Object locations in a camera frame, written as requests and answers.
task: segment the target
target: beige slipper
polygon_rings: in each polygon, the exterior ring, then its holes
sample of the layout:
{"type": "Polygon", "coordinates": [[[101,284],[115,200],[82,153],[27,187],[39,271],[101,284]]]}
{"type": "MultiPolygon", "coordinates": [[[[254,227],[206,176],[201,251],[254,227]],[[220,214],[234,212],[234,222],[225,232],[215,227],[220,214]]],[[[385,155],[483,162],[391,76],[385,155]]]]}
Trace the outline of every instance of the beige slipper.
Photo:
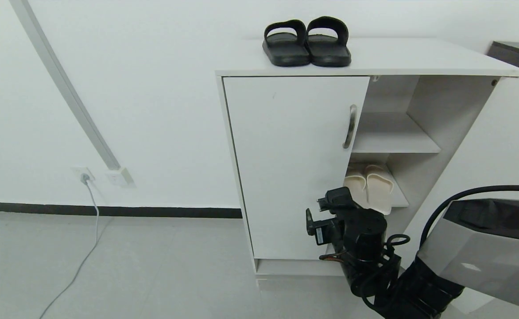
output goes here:
{"type": "Polygon", "coordinates": [[[368,199],[366,196],[366,179],[360,170],[351,169],[346,173],[344,186],[348,187],[352,199],[362,208],[368,207],[368,199]]]}
{"type": "Polygon", "coordinates": [[[368,165],[365,170],[367,183],[368,206],[373,210],[389,215],[391,212],[391,191],[393,177],[387,170],[378,165],[368,165]]]}

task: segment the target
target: cabinet shelf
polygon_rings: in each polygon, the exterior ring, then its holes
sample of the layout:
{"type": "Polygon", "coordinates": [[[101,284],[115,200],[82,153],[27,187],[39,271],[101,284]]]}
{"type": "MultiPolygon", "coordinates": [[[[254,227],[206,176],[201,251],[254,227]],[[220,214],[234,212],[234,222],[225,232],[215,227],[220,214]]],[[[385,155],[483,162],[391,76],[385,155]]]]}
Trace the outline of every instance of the cabinet shelf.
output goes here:
{"type": "MultiPolygon", "coordinates": [[[[357,171],[364,171],[364,167],[365,167],[365,164],[352,164],[352,166],[357,170],[357,171]]],[[[391,191],[391,207],[408,207],[409,206],[409,202],[407,201],[407,198],[405,198],[405,195],[403,194],[403,192],[401,191],[401,188],[399,188],[399,184],[397,183],[397,180],[395,180],[395,177],[393,177],[393,175],[391,175],[391,177],[393,178],[393,190],[391,191]]]]}
{"type": "Polygon", "coordinates": [[[405,113],[362,113],[352,153],[438,153],[440,147],[405,113]]]}

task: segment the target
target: black slipper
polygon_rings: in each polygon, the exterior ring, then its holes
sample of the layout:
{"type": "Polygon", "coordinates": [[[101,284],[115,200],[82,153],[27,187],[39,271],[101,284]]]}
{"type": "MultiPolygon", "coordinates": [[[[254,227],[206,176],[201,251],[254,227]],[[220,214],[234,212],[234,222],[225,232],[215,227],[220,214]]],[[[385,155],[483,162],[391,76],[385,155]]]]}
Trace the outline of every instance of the black slipper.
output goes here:
{"type": "Polygon", "coordinates": [[[270,24],[263,33],[263,51],[273,65],[299,66],[310,63],[309,52],[305,48],[306,29],[300,20],[289,20],[270,24]],[[280,32],[267,36],[278,28],[293,28],[297,35],[280,32]]]}
{"type": "Polygon", "coordinates": [[[347,66],[350,65],[352,58],[350,51],[346,47],[348,42],[348,28],[344,22],[322,16],[309,23],[306,29],[306,47],[310,52],[310,62],[318,66],[347,66]],[[328,35],[308,35],[312,29],[326,28],[336,31],[338,38],[328,35]]]}

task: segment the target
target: door handle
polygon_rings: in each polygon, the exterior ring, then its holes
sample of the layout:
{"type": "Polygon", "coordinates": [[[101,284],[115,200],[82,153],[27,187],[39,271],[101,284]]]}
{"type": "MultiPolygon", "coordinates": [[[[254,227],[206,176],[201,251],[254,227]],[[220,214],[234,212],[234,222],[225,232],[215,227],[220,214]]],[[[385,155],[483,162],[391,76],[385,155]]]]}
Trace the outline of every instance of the door handle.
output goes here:
{"type": "Polygon", "coordinates": [[[346,141],[342,144],[343,148],[350,147],[352,137],[354,136],[354,126],[356,125],[356,105],[350,106],[350,123],[348,124],[348,133],[346,133],[346,141]]]}

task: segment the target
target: gray cable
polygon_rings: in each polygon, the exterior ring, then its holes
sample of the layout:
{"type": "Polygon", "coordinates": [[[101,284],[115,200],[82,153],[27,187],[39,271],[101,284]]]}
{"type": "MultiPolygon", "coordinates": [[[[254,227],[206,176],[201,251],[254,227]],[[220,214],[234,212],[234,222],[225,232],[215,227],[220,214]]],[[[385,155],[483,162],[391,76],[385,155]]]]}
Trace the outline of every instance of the gray cable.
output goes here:
{"type": "Polygon", "coordinates": [[[83,174],[83,176],[81,176],[81,182],[83,182],[83,184],[86,185],[86,187],[88,188],[88,192],[90,193],[90,198],[92,199],[92,204],[94,204],[94,208],[96,209],[96,233],[95,233],[95,242],[94,242],[94,246],[92,247],[92,249],[90,250],[90,252],[88,253],[88,255],[86,257],[84,257],[83,261],[81,262],[81,265],[79,266],[79,268],[77,269],[77,273],[75,274],[75,276],[73,277],[73,280],[71,280],[71,282],[69,283],[69,285],[67,285],[67,287],[65,289],[63,289],[63,291],[61,291],[57,297],[55,297],[55,299],[53,299],[53,301],[51,301],[51,303],[49,303],[49,305],[45,308],[45,310],[43,310],[43,313],[41,313],[41,316],[39,316],[39,319],[43,319],[43,316],[45,315],[45,313],[47,313],[47,310],[49,310],[49,308],[53,305],[53,303],[59,299],[59,297],[61,297],[61,295],[67,291],[67,289],[69,289],[69,287],[71,287],[71,285],[75,282],[75,280],[77,279],[77,276],[79,275],[79,272],[81,272],[81,268],[82,266],[84,265],[84,262],[88,259],[88,257],[90,256],[90,254],[92,254],[92,252],[94,251],[94,248],[96,248],[96,246],[98,245],[98,217],[100,216],[100,211],[98,210],[98,206],[96,206],[96,202],[94,200],[94,196],[92,195],[92,190],[90,189],[90,186],[88,185],[88,180],[90,180],[90,178],[88,178],[88,175],[86,174],[83,174]]]}

